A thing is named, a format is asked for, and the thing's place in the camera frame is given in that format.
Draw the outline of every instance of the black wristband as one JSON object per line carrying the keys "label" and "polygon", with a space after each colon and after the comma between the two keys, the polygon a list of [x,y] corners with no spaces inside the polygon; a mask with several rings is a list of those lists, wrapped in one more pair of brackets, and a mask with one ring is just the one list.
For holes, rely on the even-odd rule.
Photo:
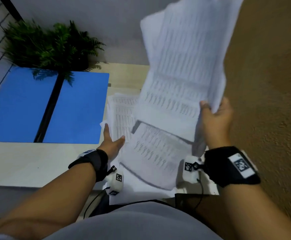
{"label": "black wristband", "polygon": [[107,153],[100,149],[93,150],[72,162],[68,168],[70,169],[74,165],[87,162],[91,163],[95,170],[96,181],[99,182],[104,180],[104,178],[106,177],[106,173],[108,171]]}
{"label": "black wristband", "polygon": [[206,151],[204,172],[221,187],[229,184],[259,184],[261,182],[252,163],[234,146]]}

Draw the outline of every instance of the person's left hand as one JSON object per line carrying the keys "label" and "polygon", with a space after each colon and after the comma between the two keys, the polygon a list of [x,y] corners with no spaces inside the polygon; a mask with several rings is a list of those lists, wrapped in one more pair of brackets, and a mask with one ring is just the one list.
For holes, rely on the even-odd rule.
{"label": "person's left hand", "polygon": [[116,141],[112,141],[108,124],[105,124],[104,126],[103,136],[104,140],[97,149],[103,150],[105,153],[107,153],[108,159],[112,160],[117,156],[119,150],[124,145],[125,136],[122,136]]}

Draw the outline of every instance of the gray shirt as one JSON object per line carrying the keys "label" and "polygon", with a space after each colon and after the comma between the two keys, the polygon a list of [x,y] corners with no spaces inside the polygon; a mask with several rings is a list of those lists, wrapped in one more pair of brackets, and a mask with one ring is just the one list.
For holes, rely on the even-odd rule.
{"label": "gray shirt", "polygon": [[[0,235],[0,240],[11,239]],[[123,206],[108,214],[73,223],[45,240],[77,239],[195,239],[222,240],[190,215],[155,202]]]}

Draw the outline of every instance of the qr code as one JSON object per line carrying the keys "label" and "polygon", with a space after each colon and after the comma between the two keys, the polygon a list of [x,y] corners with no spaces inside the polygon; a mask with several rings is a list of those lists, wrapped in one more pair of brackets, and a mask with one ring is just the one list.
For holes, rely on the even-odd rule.
{"label": "qr code", "polygon": [[121,174],[119,174],[119,173],[117,173],[117,176],[116,176],[116,178],[115,178],[117,181],[120,181],[120,182],[122,182],[122,175]]}
{"label": "qr code", "polygon": [[185,163],[185,166],[184,166],[184,170],[186,170],[186,171],[189,171],[189,172],[191,172],[192,171],[192,164],[191,163]]}
{"label": "qr code", "polygon": [[243,172],[244,170],[249,169],[249,165],[247,165],[247,163],[243,160],[243,158],[236,160],[235,165],[237,166],[237,168],[240,170],[240,172]]}
{"label": "qr code", "polygon": [[113,196],[115,196],[115,195],[117,195],[118,193],[119,193],[119,192],[112,190],[112,191],[109,193],[109,195],[113,195]]}

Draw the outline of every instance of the person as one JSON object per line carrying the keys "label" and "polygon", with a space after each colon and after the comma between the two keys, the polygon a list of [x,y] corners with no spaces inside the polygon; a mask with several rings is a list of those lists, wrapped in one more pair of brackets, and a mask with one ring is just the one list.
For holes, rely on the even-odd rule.
{"label": "person", "polygon": [[[231,146],[233,109],[229,100],[223,98],[215,114],[206,101],[200,105],[209,149]],[[106,126],[98,149],[111,159],[123,144],[123,137],[111,140]],[[155,202],[123,206],[76,222],[95,185],[96,171],[91,163],[78,163],[39,189],[0,219],[0,239],[221,239],[188,214]],[[240,239],[291,239],[291,220],[259,184],[230,183],[220,195]]]}

